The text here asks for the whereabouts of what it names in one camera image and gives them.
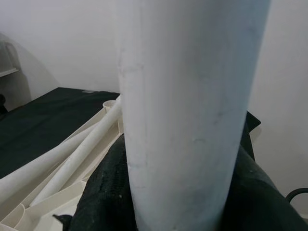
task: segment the plastic pipe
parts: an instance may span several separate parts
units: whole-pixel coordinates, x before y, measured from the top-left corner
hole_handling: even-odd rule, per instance
[[[138,229],[217,230],[269,0],[115,3]]]
[[[66,181],[72,176],[84,159],[90,154],[97,143],[108,132],[109,128],[116,122],[121,115],[121,96],[116,99],[116,103],[108,113],[98,122],[97,126],[76,148],[76,150],[64,162],[62,167],[56,172],[51,180],[46,184],[42,191],[32,201],[30,206],[34,206],[45,198],[58,192]]]
[[[59,144],[40,157],[0,179],[0,205],[36,177],[68,157],[89,135],[96,124]]]

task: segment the dark green cloth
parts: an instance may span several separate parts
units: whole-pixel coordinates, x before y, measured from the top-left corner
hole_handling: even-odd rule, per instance
[[[60,144],[117,93],[56,88],[0,121],[0,178]]]

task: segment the white shelf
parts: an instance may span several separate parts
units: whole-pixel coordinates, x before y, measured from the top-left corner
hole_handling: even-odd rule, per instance
[[[7,70],[7,71],[0,72],[0,77],[7,76],[7,75],[14,73],[16,71],[18,71],[18,69],[13,68],[13,69],[10,69],[10,70]]]

